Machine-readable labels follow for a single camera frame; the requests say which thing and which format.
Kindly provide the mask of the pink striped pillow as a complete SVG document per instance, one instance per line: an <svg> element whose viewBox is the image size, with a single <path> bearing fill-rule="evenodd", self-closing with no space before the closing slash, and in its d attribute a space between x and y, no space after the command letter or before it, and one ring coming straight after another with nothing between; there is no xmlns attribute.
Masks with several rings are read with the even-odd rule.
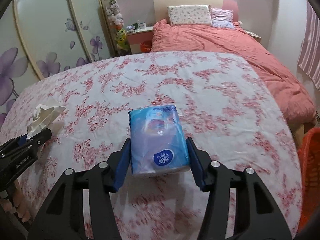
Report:
<svg viewBox="0 0 320 240"><path fill-rule="evenodd" d="M210 8L212 26L216 28L234 29L233 11L219 8Z"/></svg>

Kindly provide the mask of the coral red duvet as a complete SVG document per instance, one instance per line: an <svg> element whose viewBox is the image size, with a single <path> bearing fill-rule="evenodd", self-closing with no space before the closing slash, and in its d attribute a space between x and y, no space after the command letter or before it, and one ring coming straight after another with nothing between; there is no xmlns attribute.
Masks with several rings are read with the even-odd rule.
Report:
<svg viewBox="0 0 320 240"><path fill-rule="evenodd" d="M210 51L243 57L264 81L289 124L313 123L316 107L298 79L242 28L201 24L172 26L163 19L153 26L153 52Z"/></svg>

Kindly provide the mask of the white mug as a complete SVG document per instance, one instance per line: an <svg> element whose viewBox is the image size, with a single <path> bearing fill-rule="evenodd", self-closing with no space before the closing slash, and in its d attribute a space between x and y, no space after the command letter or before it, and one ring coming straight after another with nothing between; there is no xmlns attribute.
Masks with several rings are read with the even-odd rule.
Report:
<svg viewBox="0 0 320 240"><path fill-rule="evenodd" d="M145 29L146 28L146 23L145 22L142 22L139 24L139 28L140 29Z"/></svg>

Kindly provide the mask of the pink white nightstand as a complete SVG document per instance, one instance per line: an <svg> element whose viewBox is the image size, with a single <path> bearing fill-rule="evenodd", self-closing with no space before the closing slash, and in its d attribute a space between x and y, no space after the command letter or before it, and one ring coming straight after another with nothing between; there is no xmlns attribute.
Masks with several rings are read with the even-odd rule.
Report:
<svg viewBox="0 0 320 240"><path fill-rule="evenodd" d="M127 40L130 45L132 54L140 54L140 44L146 41L152 41L153 27L146 27L144 29L137 29L131 33L128 33Z"/></svg>

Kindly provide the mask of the orange plastic basket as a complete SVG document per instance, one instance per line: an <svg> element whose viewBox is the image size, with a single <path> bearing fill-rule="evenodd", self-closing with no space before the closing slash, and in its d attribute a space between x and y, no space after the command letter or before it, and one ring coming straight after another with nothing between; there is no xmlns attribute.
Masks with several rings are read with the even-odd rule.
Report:
<svg viewBox="0 0 320 240"><path fill-rule="evenodd" d="M312 128L304 136L302 145L298 150L303 186L302 214L298 231L302 230L319 206L319 137L319 127Z"/></svg>

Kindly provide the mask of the white tissue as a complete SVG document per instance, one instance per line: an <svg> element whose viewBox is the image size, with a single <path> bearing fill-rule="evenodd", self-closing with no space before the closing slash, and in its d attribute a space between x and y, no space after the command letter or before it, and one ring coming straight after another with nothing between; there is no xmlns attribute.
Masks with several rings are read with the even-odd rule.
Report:
<svg viewBox="0 0 320 240"><path fill-rule="evenodd" d="M31 113L33 121L27 126L27 139L47 128L65 109L66 106L52 96L46 102L37 105Z"/></svg>

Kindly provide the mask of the plush toy hanging stack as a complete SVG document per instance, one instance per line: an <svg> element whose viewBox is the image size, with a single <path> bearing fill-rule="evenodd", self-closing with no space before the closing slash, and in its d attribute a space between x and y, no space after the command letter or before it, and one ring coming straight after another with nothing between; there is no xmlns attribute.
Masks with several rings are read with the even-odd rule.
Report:
<svg viewBox="0 0 320 240"><path fill-rule="evenodd" d="M120 6L117 0L106 1L107 22L109 24L114 47L118 55L126 55L130 53L131 50L124 28L124 20L120 12Z"/></svg>

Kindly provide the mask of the blue tissue pack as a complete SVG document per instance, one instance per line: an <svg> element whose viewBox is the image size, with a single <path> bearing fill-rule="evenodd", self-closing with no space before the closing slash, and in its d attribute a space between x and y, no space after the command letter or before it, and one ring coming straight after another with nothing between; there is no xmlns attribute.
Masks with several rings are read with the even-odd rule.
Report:
<svg viewBox="0 0 320 240"><path fill-rule="evenodd" d="M154 177L189 170L189 154L175 105L129 112L131 170Z"/></svg>

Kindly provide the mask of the floral pink tablecloth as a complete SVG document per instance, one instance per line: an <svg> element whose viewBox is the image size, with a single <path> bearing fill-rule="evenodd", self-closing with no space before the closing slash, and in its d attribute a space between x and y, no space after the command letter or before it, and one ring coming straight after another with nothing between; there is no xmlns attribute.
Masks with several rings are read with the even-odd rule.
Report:
<svg viewBox="0 0 320 240"><path fill-rule="evenodd" d="M1 142L25 134L31 114L54 99L65 111L52 138L19 178L36 215L67 168L87 170L121 149L129 111L175 105L186 137L228 168L253 168L296 234L302 179L296 146L274 97L253 68L233 54L162 52L76 67L27 87L1 129Z"/></svg>

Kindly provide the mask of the floral sliding wardrobe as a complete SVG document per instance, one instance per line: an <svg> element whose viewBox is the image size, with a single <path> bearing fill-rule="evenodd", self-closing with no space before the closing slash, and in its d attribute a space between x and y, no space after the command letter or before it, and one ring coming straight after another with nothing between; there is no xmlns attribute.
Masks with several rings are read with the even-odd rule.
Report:
<svg viewBox="0 0 320 240"><path fill-rule="evenodd" d="M11 0L1 17L1 120L26 87L110 57L100 0Z"/></svg>

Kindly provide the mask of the pink striped curtain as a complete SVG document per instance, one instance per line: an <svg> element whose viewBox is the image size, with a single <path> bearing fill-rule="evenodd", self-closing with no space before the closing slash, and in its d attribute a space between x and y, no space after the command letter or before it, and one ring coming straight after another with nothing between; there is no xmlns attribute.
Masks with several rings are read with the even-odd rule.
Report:
<svg viewBox="0 0 320 240"><path fill-rule="evenodd" d="M307 2L306 29L298 67L312 80L317 90L319 90L319 37L319 18L311 4Z"/></svg>

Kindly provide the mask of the floral white pillow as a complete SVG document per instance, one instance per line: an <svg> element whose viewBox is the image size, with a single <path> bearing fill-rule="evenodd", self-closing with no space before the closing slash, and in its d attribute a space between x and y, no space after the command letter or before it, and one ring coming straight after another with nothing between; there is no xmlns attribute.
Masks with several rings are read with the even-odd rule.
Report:
<svg viewBox="0 0 320 240"><path fill-rule="evenodd" d="M172 26L185 24L212 25L210 7L208 5L168 6L167 10Z"/></svg>

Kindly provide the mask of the right side nightstand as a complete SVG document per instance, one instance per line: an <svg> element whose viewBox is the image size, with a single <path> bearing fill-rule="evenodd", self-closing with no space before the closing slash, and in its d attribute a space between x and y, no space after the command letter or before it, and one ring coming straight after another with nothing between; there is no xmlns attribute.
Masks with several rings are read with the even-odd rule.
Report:
<svg viewBox="0 0 320 240"><path fill-rule="evenodd" d="M259 35L257 35L256 33L249 31L249 30L245 30L245 33L248 34L253 39L255 39L257 42L261 43L262 38Z"/></svg>

